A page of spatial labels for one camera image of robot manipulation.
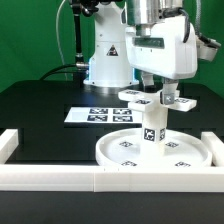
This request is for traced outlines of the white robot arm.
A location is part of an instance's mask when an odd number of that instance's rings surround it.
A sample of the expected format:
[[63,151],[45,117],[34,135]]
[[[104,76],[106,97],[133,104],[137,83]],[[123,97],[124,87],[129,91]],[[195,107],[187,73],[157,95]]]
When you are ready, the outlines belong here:
[[182,0],[126,0],[122,9],[100,2],[95,25],[87,85],[135,85],[138,69],[147,85],[154,75],[163,78],[161,102],[171,105],[178,81],[196,73],[196,34]]

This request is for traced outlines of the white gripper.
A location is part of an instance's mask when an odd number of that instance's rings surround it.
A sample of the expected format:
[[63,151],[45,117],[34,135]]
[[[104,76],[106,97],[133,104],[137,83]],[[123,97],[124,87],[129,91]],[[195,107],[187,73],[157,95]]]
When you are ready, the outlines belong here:
[[178,81],[173,79],[191,78],[197,70],[195,31],[190,25],[190,35],[184,43],[184,16],[167,18],[153,25],[150,31],[149,36],[137,36],[134,26],[126,28],[127,58],[133,68],[142,70],[141,80],[145,90],[154,88],[152,74],[165,77],[161,103],[171,105],[178,86]]

